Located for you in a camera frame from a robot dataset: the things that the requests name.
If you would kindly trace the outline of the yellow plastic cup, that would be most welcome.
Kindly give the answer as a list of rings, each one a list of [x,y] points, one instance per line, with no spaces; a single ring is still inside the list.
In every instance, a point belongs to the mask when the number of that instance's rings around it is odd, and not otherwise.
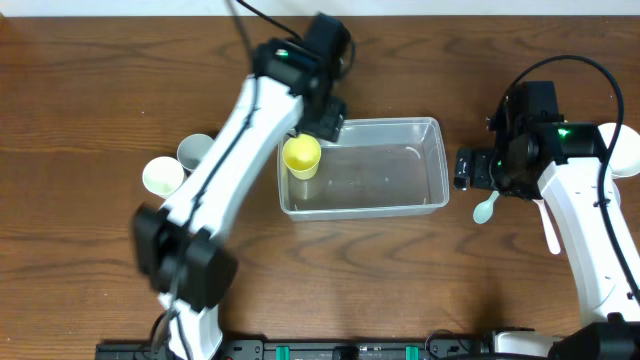
[[[289,138],[283,146],[281,158],[290,173],[299,180],[309,180],[317,173],[322,156],[320,143],[306,134]]]

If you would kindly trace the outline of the mint green plastic spoon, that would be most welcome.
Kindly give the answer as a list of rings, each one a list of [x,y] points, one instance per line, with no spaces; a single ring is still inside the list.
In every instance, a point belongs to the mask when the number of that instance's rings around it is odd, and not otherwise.
[[[491,219],[494,211],[494,204],[499,196],[500,193],[498,191],[493,191],[487,200],[479,203],[475,207],[472,217],[476,224],[484,224]]]

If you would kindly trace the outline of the white plastic fork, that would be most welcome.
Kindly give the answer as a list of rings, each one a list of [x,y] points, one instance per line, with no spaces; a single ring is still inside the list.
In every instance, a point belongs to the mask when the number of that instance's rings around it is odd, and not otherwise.
[[[539,209],[543,231],[544,231],[549,252],[553,255],[559,255],[561,253],[561,245],[555,233],[555,229],[551,221],[551,218],[549,216],[549,213],[547,211],[545,202],[543,199],[534,199],[533,202],[537,205]]]

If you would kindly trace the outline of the grey plastic cup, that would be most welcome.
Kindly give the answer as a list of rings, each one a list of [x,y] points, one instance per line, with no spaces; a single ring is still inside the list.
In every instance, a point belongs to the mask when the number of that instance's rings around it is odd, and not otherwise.
[[[188,172],[193,172],[209,149],[214,139],[206,134],[192,134],[184,138],[177,148],[177,160]]]

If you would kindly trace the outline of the white plastic bowl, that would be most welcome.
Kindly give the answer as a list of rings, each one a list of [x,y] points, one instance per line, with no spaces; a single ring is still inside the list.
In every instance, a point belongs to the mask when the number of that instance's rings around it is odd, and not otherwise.
[[[627,178],[639,174],[640,136],[627,125],[622,125],[609,162],[614,178]]]

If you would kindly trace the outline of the white plastic cup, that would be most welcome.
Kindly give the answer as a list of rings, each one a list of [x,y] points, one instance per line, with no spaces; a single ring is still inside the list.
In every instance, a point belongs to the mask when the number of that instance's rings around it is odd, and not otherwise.
[[[142,172],[142,183],[147,191],[167,199],[184,183],[186,174],[179,161],[161,156],[149,161]]]

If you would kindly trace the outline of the light blue plastic bowl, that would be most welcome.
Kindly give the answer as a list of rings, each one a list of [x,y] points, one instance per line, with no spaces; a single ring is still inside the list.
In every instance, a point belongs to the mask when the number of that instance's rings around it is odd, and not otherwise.
[[[613,193],[616,199],[616,204],[618,205],[618,207],[621,207],[621,194],[614,181],[612,181],[612,188],[613,188]]]

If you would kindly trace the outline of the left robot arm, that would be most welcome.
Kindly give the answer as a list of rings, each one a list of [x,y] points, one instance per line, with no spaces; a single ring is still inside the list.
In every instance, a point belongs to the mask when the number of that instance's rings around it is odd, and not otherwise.
[[[250,74],[213,146],[159,209],[132,218],[139,271],[167,308],[152,341],[180,359],[211,359],[222,343],[218,305],[237,260],[223,247],[244,198],[289,132],[334,142],[346,104],[333,96],[352,36],[318,13],[300,39],[272,38],[248,51]]]

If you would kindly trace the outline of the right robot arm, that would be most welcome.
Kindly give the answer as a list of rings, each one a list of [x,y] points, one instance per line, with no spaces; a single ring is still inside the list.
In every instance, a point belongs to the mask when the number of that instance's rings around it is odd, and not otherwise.
[[[615,196],[598,127],[568,123],[550,81],[511,86],[488,128],[491,148],[461,148],[453,185],[541,204],[551,252],[565,250],[582,327],[564,338],[497,330],[478,356],[494,359],[636,359],[639,304],[627,281],[639,254]]]

